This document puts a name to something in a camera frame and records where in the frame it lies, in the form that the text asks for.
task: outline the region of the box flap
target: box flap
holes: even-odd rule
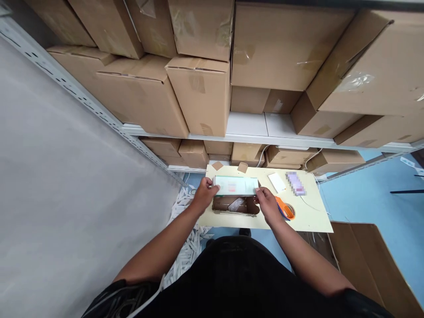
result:
[[[188,57],[179,55],[174,57],[166,68],[186,68],[191,70],[223,72],[229,71],[230,64],[214,60],[202,59],[199,57]]]

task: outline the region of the floor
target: floor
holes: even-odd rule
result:
[[[381,153],[365,151],[366,159]],[[404,156],[418,164],[411,155]],[[424,307],[424,194],[390,194],[395,190],[424,189],[415,169],[394,158],[321,185],[321,196],[331,220],[374,223],[379,227],[400,271]],[[202,174],[190,174],[197,187]],[[215,227],[215,237],[235,235],[238,229]],[[252,237],[267,247],[286,267],[290,264],[271,230],[252,230]]]

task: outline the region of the cardboard piece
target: cardboard piece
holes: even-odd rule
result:
[[[165,71],[169,59],[118,59],[97,74],[114,95],[115,110],[148,133],[187,138],[189,131]]]
[[[262,144],[234,143],[231,160],[254,161],[261,147]]]
[[[201,140],[183,140],[178,152],[190,168],[206,169],[209,163],[209,156]]]
[[[395,317],[424,317],[375,224],[331,222],[329,233],[341,273],[361,294]]]
[[[159,156],[168,166],[182,166],[186,167],[187,164],[182,157],[166,157]]]
[[[225,137],[230,115],[230,64],[174,57],[165,69],[190,132]]]
[[[303,93],[290,113],[298,135],[334,138],[359,120],[362,115],[316,111],[306,93]]]
[[[179,54],[228,62],[234,0],[168,0]]]
[[[365,160],[356,150],[323,149],[308,161],[308,172],[340,172],[360,164]]]
[[[266,150],[266,156],[269,163],[302,165],[317,152],[317,148],[295,150],[279,149],[276,146],[269,146]]]
[[[217,155],[231,155],[233,150],[233,143],[226,141],[209,141],[204,140],[204,147],[206,148],[206,152],[209,154],[217,154]]]
[[[126,3],[144,51],[168,58],[177,56],[167,0]]]
[[[68,45],[96,47],[66,0],[24,0],[47,26]]]
[[[314,108],[400,116],[419,111],[423,21],[424,13],[360,11],[307,89]]]
[[[231,87],[231,111],[250,114],[264,112],[270,89],[254,87]]]
[[[178,150],[181,145],[181,139],[177,138],[154,138],[139,137],[155,155],[165,157],[181,157]]]
[[[144,51],[123,1],[68,0],[98,48],[139,59]]]
[[[271,90],[265,103],[265,113],[290,114],[302,92]]]
[[[346,9],[237,2],[231,84],[304,91],[353,15]]]

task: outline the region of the yellow table surface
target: yellow table surface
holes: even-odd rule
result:
[[[324,203],[322,202],[321,195],[318,191],[318,186],[315,183],[314,176],[311,173],[300,170],[286,170],[286,169],[269,169],[269,168],[247,168],[244,174],[237,170],[238,167],[223,166],[218,171],[214,167],[208,165],[206,176],[213,178],[216,175],[220,176],[234,176],[234,177],[253,177],[257,178],[261,186],[267,187],[274,195],[280,197],[283,202],[289,203],[295,209],[296,218],[287,223],[296,231],[306,232],[326,232],[333,233],[330,220],[327,215]],[[294,195],[291,189],[286,172],[297,172],[299,179],[306,189],[306,195],[303,196],[305,202],[301,197]],[[274,172],[278,173],[286,185],[286,190],[276,193],[274,186],[269,180],[268,176]],[[204,214],[199,219],[201,226],[213,227],[245,227],[250,229],[269,229],[268,224],[265,222],[262,212],[256,217],[219,214],[212,210],[212,204],[206,209]]]

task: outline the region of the person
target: person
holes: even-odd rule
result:
[[[162,290],[161,279],[218,190],[203,178],[190,206],[122,268],[82,317],[392,317],[286,223],[264,187],[256,189],[255,203],[295,274],[251,237],[228,236],[209,244],[187,272]]]

